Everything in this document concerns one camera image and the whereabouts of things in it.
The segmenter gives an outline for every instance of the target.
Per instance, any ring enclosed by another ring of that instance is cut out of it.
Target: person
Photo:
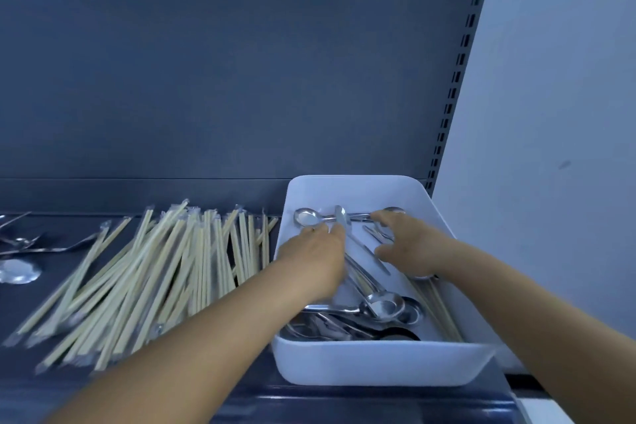
[[[423,221],[377,211],[395,243],[377,256],[455,286],[577,424],[636,418],[636,343],[491,255]],[[252,361],[301,309],[344,278],[345,230],[305,228],[218,302],[108,370],[49,423],[208,422]]]

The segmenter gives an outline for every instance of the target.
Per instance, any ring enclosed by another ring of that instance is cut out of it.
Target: gray back panel
[[[301,174],[434,180],[480,6],[0,0],[0,208],[139,211],[192,190],[275,211]]]

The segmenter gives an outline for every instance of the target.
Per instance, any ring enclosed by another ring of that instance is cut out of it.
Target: person's left hand
[[[345,238],[342,225],[306,227],[278,251],[277,260],[307,290],[307,303],[332,297],[345,277]]]

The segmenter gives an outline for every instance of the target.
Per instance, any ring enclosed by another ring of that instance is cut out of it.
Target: rectangular bin
[[[288,187],[276,251],[300,230],[293,219],[297,208],[333,214],[337,204],[349,213],[399,206],[453,236],[424,187],[415,179],[390,175],[306,175],[294,178]],[[354,233],[371,249],[377,245],[361,224],[354,224]],[[415,297],[403,274],[391,265],[387,265],[391,275],[383,274],[370,255],[347,240],[347,251],[387,290]],[[458,307],[462,310],[467,305],[472,307],[453,285],[445,282],[442,286],[441,293],[453,316],[460,310]],[[334,302],[351,304],[353,298],[352,291],[342,286]],[[286,380],[300,385],[338,386],[465,385],[495,353],[490,344],[441,341],[430,322],[418,335],[428,340],[305,342],[287,340],[279,334],[272,348],[278,370]]]

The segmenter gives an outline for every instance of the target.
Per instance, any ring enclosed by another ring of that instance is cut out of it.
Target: chopsticks in tray
[[[132,240],[83,284],[91,265],[132,218],[110,233],[110,222],[102,224],[77,269],[4,345],[28,336],[26,345],[33,346],[63,333],[36,373],[58,362],[103,371],[266,267],[269,232],[278,219],[264,212],[251,215],[240,206],[222,217],[187,204],[173,205],[159,219],[147,208]]]

